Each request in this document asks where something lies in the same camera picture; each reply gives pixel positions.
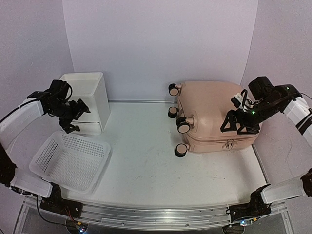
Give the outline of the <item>pink hard-shell suitcase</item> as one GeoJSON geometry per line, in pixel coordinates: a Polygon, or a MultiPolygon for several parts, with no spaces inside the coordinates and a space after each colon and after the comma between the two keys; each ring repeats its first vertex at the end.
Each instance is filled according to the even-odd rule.
{"type": "Polygon", "coordinates": [[[238,133],[237,123],[225,123],[227,113],[234,109],[231,98],[241,93],[238,84],[223,81],[186,81],[172,83],[169,94],[177,97],[177,106],[170,107],[168,116],[176,119],[177,130],[183,143],[175,148],[177,157],[187,152],[208,153],[243,149],[253,144],[259,135],[256,132],[238,133]],[[233,127],[233,131],[222,132],[221,128],[233,127]]]}

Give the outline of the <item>white perforated plastic basket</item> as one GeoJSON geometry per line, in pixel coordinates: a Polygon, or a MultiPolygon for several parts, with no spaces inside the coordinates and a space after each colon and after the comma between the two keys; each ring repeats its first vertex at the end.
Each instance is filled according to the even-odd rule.
{"type": "Polygon", "coordinates": [[[110,153],[107,142],[56,131],[34,155],[29,169],[69,191],[92,194],[109,164],[110,153]]]}

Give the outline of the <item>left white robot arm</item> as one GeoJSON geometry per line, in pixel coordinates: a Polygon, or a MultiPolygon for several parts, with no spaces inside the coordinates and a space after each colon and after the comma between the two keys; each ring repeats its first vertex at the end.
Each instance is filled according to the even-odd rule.
{"type": "Polygon", "coordinates": [[[51,194],[52,184],[30,173],[26,168],[31,155],[43,142],[46,132],[53,128],[48,123],[34,121],[42,116],[58,118],[66,133],[78,132],[72,124],[88,106],[81,100],[71,100],[73,89],[63,80],[55,79],[45,91],[35,91],[0,121],[0,182],[19,194],[47,197],[46,204],[55,213],[65,209],[65,201],[51,194]]]}

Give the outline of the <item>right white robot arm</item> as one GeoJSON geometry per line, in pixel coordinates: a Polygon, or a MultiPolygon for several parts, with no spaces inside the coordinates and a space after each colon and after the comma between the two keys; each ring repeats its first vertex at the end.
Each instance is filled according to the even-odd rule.
{"type": "MultiPolygon", "coordinates": [[[[272,85],[266,76],[251,81],[248,89],[234,95],[231,102],[234,110],[229,110],[222,123],[221,132],[236,132],[238,135],[256,135],[260,124],[277,113],[282,113],[297,130],[291,137],[299,137],[293,142],[300,146],[312,145],[312,109],[304,99],[304,94],[293,85],[272,85]]],[[[245,211],[256,216],[265,205],[297,197],[312,196],[312,171],[257,189],[246,204],[245,211]]]]}

